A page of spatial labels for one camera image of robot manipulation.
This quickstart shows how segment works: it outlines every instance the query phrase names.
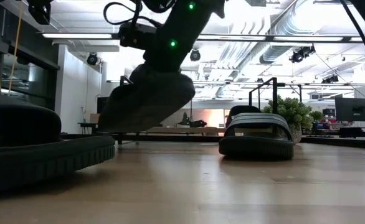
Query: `computer monitor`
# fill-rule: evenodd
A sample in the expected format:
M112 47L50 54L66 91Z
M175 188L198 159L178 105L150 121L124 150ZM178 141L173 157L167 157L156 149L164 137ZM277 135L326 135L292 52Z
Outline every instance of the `computer monitor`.
M336 112L335 112L335 109L323 109L322 110L322 114L325 115L325 116L335 116L336 115Z
M365 99L335 98L338 121L365 121Z

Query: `wooden table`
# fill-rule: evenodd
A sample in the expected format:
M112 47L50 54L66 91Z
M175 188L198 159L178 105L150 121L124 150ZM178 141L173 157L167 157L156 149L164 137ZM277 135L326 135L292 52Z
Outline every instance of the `wooden table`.
M300 144L234 161L218 144L123 145L113 160L0 195L0 224L365 224L365 150Z

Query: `glass wall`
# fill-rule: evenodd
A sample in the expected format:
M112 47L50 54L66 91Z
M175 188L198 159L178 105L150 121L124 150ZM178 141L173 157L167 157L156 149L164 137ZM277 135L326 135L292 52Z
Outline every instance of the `glass wall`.
M3 85L9 86L13 63L13 55L4 56L1 77ZM23 58L18 58L15 63L11 86L26 90L33 95L51 97L55 93L55 74Z
M11 83L11 97L53 110L56 71L46 70L18 57L11 78L13 63L13 55L4 56L1 83L6 88L1 93L8 95L8 86Z

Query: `potted plant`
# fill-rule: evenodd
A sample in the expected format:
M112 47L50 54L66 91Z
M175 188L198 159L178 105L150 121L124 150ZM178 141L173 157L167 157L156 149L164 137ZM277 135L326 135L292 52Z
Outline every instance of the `potted plant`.
M324 118L324 115L319 111L312 111L309 115L314 119L314 121L321 121Z
M264 107L263 112L272 113L272 100L268 102L268 106ZM300 142L302 128L308 129L312 127L313 118L309 116L310 112L311 107L299 102L297 98L282 99L278 95L278 114L286 119L294 144Z

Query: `slide sandal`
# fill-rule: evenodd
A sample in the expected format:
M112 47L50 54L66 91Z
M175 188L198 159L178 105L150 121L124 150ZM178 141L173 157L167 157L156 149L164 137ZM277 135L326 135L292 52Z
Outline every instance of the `slide sandal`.
M277 114L241 113L234 117L219 142L226 156L292 159L292 134L286 120Z
M0 94L0 190L51 179L115 156L115 140L60 137L53 111Z
M230 126L231 121L240 113L261 113L260 109L255 106L244 106L238 105L231 108L230 113L228 114L227 121L225 122L225 126L228 128Z

